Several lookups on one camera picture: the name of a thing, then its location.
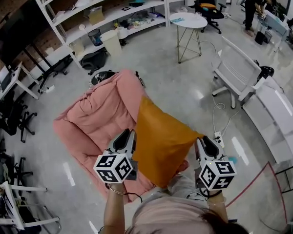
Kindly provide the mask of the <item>white curved counter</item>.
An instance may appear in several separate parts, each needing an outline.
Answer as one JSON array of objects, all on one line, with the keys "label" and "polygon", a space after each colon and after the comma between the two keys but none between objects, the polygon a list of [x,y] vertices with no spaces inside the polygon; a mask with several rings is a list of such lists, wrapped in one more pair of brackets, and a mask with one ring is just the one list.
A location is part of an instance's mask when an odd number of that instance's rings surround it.
[{"label": "white curved counter", "polygon": [[272,77],[255,90],[243,109],[276,163],[293,159],[293,106]]}]

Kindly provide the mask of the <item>open grey laptop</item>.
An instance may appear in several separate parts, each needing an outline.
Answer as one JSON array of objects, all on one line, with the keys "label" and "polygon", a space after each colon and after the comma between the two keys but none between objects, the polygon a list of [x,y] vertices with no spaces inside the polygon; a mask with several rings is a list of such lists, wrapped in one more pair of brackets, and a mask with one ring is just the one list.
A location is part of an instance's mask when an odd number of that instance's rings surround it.
[{"label": "open grey laptop", "polygon": [[0,82],[3,82],[10,75],[11,75],[10,70],[6,66],[3,66],[2,69],[0,70]]}]

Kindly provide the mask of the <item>white shelving unit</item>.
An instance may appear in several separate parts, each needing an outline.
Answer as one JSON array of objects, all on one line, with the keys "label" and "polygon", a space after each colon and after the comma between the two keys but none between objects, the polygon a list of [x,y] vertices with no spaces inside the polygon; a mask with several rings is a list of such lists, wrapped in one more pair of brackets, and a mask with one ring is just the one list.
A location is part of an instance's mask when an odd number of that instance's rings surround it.
[{"label": "white shelving unit", "polygon": [[[124,36],[132,35],[153,26],[170,25],[173,12],[171,3],[183,2],[193,5],[194,0],[35,0],[61,44],[69,50],[70,56],[79,68],[82,58],[105,48],[104,44],[94,46],[88,33],[100,29],[101,34],[118,29],[128,19],[129,27]],[[91,25],[84,17],[84,10],[102,6],[104,20]],[[76,57],[69,44],[81,38],[84,52]]]}]

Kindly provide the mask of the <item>black round stool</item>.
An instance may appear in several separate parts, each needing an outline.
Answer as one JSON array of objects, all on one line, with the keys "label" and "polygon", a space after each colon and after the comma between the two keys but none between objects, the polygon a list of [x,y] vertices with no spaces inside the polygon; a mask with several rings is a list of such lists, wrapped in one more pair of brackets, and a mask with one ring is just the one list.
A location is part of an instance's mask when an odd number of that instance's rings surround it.
[{"label": "black round stool", "polygon": [[257,77],[257,80],[259,81],[261,78],[266,79],[268,76],[272,77],[274,75],[274,69],[269,66],[260,66],[261,72],[259,76]]}]

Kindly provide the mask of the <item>person's left forearm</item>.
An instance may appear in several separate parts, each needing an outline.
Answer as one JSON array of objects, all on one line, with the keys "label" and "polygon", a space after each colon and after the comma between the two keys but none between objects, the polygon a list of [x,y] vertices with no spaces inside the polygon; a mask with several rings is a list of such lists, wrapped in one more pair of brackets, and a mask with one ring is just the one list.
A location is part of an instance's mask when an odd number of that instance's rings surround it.
[{"label": "person's left forearm", "polygon": [[111,184],[104,212],[103,234],[124,234],[125,213],[123,184]]}]

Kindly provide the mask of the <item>person's legs in grey trousers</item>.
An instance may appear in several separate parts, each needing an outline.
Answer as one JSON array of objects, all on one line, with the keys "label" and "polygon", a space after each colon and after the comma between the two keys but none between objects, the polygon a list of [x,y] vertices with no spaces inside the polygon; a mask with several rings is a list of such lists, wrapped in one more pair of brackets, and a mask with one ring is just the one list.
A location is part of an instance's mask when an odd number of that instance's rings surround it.
[{"label": "person's legs in grey trousers", "polygon": [[166,197],[178,197],[188,200],[194,200],[202,206],[208,206],[207,199],[199,192],[199,189],[195,188],[193,180],[183,174],[177,174],[169,183],[166,189],[160,189],[150,197],[148,197],[144,203],[152,200]]}]

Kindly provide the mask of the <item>person's torso in pink shirt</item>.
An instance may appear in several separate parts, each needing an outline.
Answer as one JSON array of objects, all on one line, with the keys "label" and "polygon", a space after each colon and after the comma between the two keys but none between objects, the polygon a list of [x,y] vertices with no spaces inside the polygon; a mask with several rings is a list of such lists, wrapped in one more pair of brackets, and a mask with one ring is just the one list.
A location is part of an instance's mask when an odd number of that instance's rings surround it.
[{"label": "person's torso in pink shirt", "polygon": [[178,197],[161,197],[142,204],[125,234],[215,234],[203,215],[207,203]]}]

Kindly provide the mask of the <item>cream waste bin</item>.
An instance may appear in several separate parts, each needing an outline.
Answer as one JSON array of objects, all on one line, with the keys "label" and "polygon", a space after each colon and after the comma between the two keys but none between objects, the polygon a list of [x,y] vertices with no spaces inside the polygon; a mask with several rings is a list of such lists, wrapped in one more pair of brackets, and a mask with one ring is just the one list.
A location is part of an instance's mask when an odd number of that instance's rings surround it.
[{"label": "cream waste bin", "polygon": [[69,44],[69,47],[73,50],[74,55],[76,57],[80,56],[85,50],[84,44],[81,38],[78,38],[77,40],[71,42]]}]

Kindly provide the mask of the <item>tall white bin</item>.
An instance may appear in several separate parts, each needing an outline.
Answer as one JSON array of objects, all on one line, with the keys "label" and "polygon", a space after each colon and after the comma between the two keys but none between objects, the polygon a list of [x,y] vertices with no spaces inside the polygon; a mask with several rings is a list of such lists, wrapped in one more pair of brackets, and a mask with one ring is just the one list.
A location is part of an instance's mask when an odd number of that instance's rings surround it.
[{"label": "tall white bin", "polygon": [[122,48],[116,30],[109,30],[101,34],[100,39],[112,57],[117,57],[122,53]]}]

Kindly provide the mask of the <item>open cardboard box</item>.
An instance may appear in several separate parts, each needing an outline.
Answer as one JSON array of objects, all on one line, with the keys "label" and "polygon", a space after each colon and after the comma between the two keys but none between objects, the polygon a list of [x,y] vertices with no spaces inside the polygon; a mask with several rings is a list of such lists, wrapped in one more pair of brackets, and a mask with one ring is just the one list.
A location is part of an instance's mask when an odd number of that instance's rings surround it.
[{"label": "open cardboard box", "polygon": [[102,6],[84,10],[84,17],[88,19],[91,25],[95,25],[105,19],[102,12]]}]

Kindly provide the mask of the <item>white office desk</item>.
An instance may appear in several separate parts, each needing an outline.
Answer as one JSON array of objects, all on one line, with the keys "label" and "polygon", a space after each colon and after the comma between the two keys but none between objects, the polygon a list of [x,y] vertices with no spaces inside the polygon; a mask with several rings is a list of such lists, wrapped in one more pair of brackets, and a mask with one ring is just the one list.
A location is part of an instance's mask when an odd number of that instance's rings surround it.
[{"label": "white office desk", "polygon": [[26,75],[30,78],[32,78],[32,80],[39,85],[40,83],[38,82],[37,79],[31,77],[30,72],[25,68],[25,66],[23,65],[22,62],[20,62],[17,65],[17,68],[15,71],[11,72],[10,75],[10,82],[7,84],[7,86],[5,87],[5,89],[0,88],[0,100],[2,100],[4,98],[4,96],[12,89],[12,87],[16,84],[18,85],[21,89],[23,89],[25,92],[27,92],[30,96],[32,96],[34,99],[38,100],[39,96],[37,94],[35,94],[34,92],[32,92],[23,82],[21,82],[19,80],[19,76],[20,76],[20,72],[21,70],[23,70]]}]

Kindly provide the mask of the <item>black television screen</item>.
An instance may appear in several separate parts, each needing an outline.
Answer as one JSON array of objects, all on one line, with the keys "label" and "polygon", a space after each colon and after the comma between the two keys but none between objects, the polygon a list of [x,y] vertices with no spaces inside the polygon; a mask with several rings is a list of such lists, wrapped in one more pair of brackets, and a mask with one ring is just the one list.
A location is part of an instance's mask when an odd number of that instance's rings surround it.
[{"label": "black television screen", "polygon": [[4,20],[0,29],[0,60],[9,70],[15,69],[20,61],[29,60],[24,49],[31,51],[32,56],[36,54],[31,44],[45,56],[49,48],[56,50],[62,45],[33,0],[12,15],[7,14]]}]

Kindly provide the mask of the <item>black bag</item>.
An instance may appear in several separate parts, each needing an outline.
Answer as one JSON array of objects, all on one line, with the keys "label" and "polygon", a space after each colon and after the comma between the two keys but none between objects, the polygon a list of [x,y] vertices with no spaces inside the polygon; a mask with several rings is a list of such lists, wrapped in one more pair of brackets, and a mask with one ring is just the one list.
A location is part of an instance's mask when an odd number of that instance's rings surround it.
[{"label": "black bag", "polygon": [[107,59],[107,51],[100,50],[94,53],[85,55],[81,60],[81,66],[92,75],[95,71],[104,67]]}]

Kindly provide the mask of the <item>round white side table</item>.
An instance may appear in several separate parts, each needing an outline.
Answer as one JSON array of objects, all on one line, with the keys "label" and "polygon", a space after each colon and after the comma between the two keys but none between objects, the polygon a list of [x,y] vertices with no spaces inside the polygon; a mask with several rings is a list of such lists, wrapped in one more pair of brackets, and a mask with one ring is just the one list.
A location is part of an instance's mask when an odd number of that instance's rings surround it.
[{"label": "round white side table", "polygon": [[[190,12],[178,12],[174,13],[169,17],[169,20],[172,24],[177,27],[177,61],[179,64],[184,62],[184,54],[186,51],[195,53],[198,57],[202,55],[201,42],[199,37],[199,31],[204,29],[208,22],[207,20],[198,13]],[[190,30],[190,37],[185,46],[181,46],[180,43],[185,35],[186,31]],[[198,52],[188,48],[192,36],[195,35],[195,39],[198,44]]]}]

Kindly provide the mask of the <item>white power strip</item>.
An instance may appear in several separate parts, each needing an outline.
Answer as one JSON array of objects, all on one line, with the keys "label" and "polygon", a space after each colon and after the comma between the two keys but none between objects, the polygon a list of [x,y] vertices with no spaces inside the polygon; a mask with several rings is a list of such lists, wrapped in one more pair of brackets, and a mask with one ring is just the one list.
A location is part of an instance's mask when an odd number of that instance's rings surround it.
[{"label": "white power strip", "polygon": [[55,89],[55,86],[52,85],[51,87],[45,87],[45,89],[39,89],[40,94],[42,93],[50,93]]},{"label": "white power strip", "polygon": [[222,138],[222,134],[220,131],[214,133],[214,140],[222,147],[224,148],[224,142]]}]

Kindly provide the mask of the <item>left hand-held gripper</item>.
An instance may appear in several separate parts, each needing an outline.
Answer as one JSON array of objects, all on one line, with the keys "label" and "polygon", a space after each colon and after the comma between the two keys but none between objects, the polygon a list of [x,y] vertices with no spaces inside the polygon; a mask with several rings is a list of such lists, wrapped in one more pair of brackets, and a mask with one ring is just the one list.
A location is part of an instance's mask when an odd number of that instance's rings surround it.
[{"label": "left hand-held gripper", "polygon": [[123,183],[125,180],[136,180],[138,163],[132,159],[136,148],[136,133],[125,129],[109,144],[110,150],[104,150],[97,157],[93,170],[103,183]]}]

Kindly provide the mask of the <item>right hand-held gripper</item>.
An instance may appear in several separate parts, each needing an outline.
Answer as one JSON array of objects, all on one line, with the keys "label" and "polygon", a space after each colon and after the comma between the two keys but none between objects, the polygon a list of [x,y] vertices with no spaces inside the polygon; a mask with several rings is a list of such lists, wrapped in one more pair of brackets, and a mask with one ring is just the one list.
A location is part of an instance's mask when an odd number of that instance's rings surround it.
[{"label": "right hand-held gripper", "polygon": [[224,156],[224,149],[213,139],[204,136],[195,142],[196,159],[200,167],[195,170],[195,186],[208,191],[221,191],[229,187],[237,175],[234,162],[228,159],[218,160]]}]

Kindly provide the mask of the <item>white mesh office chair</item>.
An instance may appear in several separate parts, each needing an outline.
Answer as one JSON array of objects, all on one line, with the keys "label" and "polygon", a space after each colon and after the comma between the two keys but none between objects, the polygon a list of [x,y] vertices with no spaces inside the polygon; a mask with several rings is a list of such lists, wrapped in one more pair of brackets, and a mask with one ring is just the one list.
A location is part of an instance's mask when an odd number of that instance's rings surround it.
[{"label": "white mesh office chair", "polygon": [[234,43],[222,37],[222,44],[213,67],[214,76],[221,79],[224,86],[212,91],[212,96],[229,91],[234,109],[236,101],[243,101],[249,93],[256,91],[265,78],[259,78],[261,68]]}]

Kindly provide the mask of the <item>black tagged device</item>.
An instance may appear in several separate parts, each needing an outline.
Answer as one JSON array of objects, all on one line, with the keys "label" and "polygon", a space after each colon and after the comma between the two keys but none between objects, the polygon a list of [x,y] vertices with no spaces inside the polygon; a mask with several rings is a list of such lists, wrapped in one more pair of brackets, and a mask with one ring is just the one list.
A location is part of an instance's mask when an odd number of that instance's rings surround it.
[{"label": "black tagged device", "polygon": [[93,78],[90,81],[90,84],[92,84],[94,86],[94,85],[114,76],[116,73],[117,72],[113,72],[111,70],[98,72],[97,74],[95,74],[93,76]]}]

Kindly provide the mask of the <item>orange cushion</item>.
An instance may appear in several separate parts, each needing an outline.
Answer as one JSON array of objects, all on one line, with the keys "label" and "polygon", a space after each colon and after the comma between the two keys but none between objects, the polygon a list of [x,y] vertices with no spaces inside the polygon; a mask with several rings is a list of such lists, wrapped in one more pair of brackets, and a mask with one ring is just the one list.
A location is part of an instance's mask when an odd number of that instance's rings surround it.
[{"label": "orange cushion", "polygon": [[142,97],[136,123],[133,159],[139,171],[155,186],[165,188],[198,138],[204,135],[163,112],[149,98]]}]

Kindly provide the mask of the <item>person's right forearm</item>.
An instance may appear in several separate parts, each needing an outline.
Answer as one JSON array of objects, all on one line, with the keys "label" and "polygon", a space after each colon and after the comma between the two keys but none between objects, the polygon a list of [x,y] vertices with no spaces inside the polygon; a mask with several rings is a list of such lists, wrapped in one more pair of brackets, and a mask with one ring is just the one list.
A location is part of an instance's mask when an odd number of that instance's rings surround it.
[{"label": "person's right forearm", "polygon": [[224,222],[228,224],[228,215],[225,207],[225,197],[221,191],[209,191],[209,198],[207,200],[209,212],[206,214],[208,222]]}]

